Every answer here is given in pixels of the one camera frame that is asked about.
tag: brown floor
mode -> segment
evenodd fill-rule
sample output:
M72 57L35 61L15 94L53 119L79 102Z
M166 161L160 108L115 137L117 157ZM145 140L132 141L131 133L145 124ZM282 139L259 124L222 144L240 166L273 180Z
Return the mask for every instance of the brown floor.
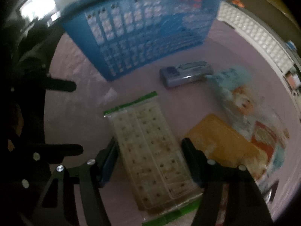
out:
M301 31L266 0L240 0L245 8L268 24L284 41L292 40L301 54Z

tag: yellow package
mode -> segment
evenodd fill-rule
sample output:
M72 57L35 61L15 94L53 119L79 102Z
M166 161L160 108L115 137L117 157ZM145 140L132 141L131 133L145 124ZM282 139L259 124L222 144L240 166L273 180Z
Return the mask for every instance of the yellow package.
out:
M186 135L196 149L227 167L244 164L255 179L265 172L267 154L248 142L237 131L214 114L207 115Z

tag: blue plastic basket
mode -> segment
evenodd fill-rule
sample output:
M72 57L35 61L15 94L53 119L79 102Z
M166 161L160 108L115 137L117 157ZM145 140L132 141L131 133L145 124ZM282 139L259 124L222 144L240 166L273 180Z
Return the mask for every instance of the blue plastic basket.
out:
M78 0L63 27L113 81L168 54L203 43L221 0Z

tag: green package edge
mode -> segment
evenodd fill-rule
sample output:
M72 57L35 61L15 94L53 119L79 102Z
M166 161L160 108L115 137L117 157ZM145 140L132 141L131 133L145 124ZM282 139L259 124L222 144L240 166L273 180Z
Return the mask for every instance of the green package edge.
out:
M158 94L157 94L156 91L150 92L150 93L148 93L148 94L146 94L146 95L144 95L144 96L142 96L142 97L140 97L140 98L134 100L133 102L129 102L129 103L126 103L126 104L123 104L123 105L119 105L119 106L116 106L116 107L114 107L114 108L112 108L112 109L109 109L109 110L107 110L107 111L104 111L104 112L103 112L103 116L106 116L106 115L111 114L111 113L113 113L113 112L119 111L119 110L121 110L121 109L123 109L123 108L126 108L126 107L129 107L129 106L131 106L131 105L137 104L137 103L142 102L142 101L144 101L144 100L147 100L147 99L149 99L149 98L156 97L157 95L158 95Z
M147 100L149 98L156 97L157 95L158 94L157 94L156 91L150 92L150 93L134 100L133 102L129 102L129 103L126 103L126 104L123 104L123 105L119 105L119 106L111 108L107 111L104 111L103 115L106 116L106 115L111 114L113 112L119 111L123 108L129 107L131 105L134 105L134 104L137 104L137 103L142 102L144 100ZM146 223L142 223L142 226L164 226L164 225L180 218L181 216L196 210L199 207L200 202L201 202L201 198L189 203L188 205L186 205L182 208L171 211L171 212L169 212L169 213L167 213L167 214L165 214L165 215L163 215L159 218L156 218L156 219L151 220L151 221L146 222Z
M142 223L142 226L164 226L164 225L180 218L181 216L198 209L198 207L201 203L201 199L202 198L199 198L180 209L169 212L169 213L167 213L159 218L156 218L152 221Z

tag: pink table surface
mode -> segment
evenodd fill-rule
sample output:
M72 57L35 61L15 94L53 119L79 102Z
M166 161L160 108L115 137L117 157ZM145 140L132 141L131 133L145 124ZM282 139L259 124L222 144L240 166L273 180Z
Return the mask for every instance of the pink table surface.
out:
M145 65L126 76L107 82L94 68L67 34L61 37L52 59L52 77L73 80L77 89L73 93L47 91L45 99L44 128L47 143L78 143L84 153L66 157L63 165L74 167L94 158L105 148L113 131L103 111L127 103L151 91L157 91L162 112L177 138L209 113L222 119L222 109L205 82L195 82L167 90L159 79L159 69L164 66L205 60L214 70L232 65L243 65L253 75L254 89L265 96L280 116L290 133L285 151L286 160L272 179L279 185L269 209L276 219L294 196L301 181L301 125L294 104L276 73L264 58L233 29L215 21L202 46L177 52ZM143 218L137 209L129 182L120 159L110 182L100 194L113 226L141 225ZM80 202L76 187L77 204ZM79 206L80 224L85 225ZM190 225L192 212L169 225Z

